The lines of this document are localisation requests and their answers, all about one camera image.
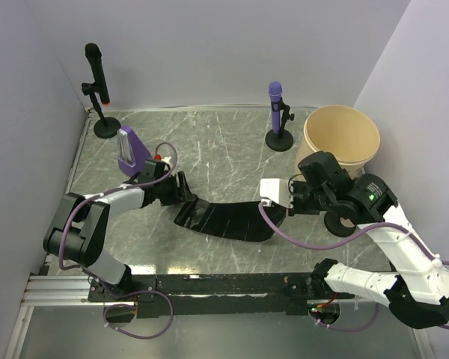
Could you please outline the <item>black trash bag roll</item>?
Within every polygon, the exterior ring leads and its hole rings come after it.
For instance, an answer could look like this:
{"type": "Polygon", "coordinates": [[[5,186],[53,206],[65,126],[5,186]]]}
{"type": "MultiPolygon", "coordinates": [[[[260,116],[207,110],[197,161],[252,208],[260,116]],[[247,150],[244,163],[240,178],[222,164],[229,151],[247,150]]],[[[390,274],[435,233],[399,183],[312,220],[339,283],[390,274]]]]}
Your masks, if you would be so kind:
{"type": "Polygon", "coordinates": [[[208,236],[264,242],[274,230],[263,219],[258,205],[257,201],[211,203],[198,198],[183,205],[174,223],[208,236]]]}

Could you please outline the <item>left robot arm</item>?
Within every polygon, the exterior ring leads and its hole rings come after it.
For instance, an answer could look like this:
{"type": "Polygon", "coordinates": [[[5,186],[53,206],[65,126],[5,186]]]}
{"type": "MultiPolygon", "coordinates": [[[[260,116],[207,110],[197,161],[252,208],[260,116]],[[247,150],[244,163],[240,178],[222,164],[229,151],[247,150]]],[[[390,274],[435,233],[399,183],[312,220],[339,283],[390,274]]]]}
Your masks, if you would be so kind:
{"type": "Polygon", "coordinates": [[[117,188],[99,194],[65,194],[43,240],[43,249],[55,255],[63,270],[80,268],[102,284],[115,300],[132,294],[131,268],[104,249],[109,219],[155,200],[163,206],[194,204],[193,194],[180,171],[172,174],[164,160],[147,159],[142,171],[117,188]]]}

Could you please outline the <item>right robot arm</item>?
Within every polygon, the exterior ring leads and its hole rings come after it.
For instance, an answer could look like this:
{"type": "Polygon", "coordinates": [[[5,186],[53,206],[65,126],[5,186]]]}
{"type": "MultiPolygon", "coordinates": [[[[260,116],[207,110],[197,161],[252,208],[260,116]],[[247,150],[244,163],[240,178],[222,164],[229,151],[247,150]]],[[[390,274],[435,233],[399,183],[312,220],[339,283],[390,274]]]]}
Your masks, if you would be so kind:
{"type": "Polygon", "coordinates": [[[324,259],[311,274],[314,294],[353,294],[388,307],[410,328],[446,328],[449,270],[421,240],[385,181],[375,174],[353,179],[323,151],[305,157],[298,169],[304,179],[290,185],[289,214],[323,212],[330,233],[346,242],[367,234],[392,265],[390,271],[371,272],[324,259]]]}

